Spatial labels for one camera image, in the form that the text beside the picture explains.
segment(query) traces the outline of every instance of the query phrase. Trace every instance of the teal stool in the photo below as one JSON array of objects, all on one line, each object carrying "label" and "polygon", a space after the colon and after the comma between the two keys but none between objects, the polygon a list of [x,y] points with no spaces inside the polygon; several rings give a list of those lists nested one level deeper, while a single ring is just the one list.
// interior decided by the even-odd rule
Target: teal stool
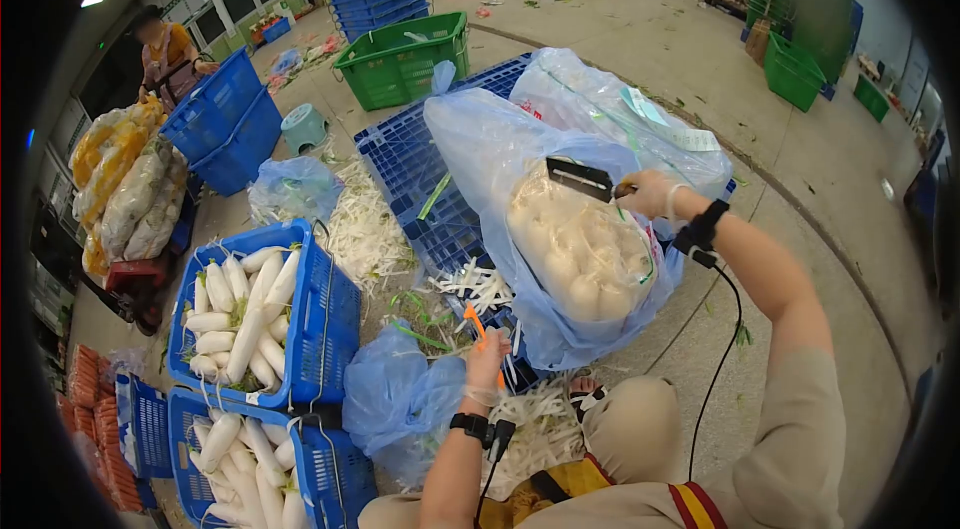
[{"label": "teal stool", "polygon": [[327,138],[327,119],[309,103],[294,108],[280,125],[283,140],[294,155],[304,146],[316,148]]}]

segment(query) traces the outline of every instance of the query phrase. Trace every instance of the vegetable peeler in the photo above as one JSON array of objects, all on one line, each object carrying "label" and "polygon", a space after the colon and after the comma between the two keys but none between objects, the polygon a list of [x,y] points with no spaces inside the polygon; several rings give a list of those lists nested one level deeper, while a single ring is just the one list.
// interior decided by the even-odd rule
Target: vegetable peeler
[{"label": "vegetable peeler", "polygon": [[553,156],[546,158],[546,171],[550,180],[605,203],[637,191],[636,186],[630,183],[620,183],[614,187],[614,182],[607,171]]}]

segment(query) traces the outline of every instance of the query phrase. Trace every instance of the apron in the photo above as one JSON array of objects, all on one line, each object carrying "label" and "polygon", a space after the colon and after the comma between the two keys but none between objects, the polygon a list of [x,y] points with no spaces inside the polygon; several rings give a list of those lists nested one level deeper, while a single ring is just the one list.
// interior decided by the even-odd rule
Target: apron
[{"label": "apron", "polygon": [[142,54],[147,90],[156,90],[159,93],[165,114],[171,114],[194,85],[200,82],[200,78],[193,72],[193,63],[190,60],[185,60],[173,69],[167,64],[167,48],[170,46],[170,32],[173,27],[173,23],[167,23],[167,28],[163,31],[163,47],[159,61],[150,58],[150,46],[143,46]]}]

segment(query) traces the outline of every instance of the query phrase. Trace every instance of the forearm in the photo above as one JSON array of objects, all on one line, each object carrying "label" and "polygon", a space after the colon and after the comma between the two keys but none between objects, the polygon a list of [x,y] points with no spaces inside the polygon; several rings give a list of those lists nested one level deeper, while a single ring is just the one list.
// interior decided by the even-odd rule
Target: forearm
[{"label": "forearm", "polygon": [[[457,412],[487,416],[490,409],[465,397]],[[437,452],[423,485],[420,501],[421,529],[434,526],[464,527],[474,525],[474,514],[480,499],[480,470],[483,445],[469,437],[463,429],[451,429]]]}]

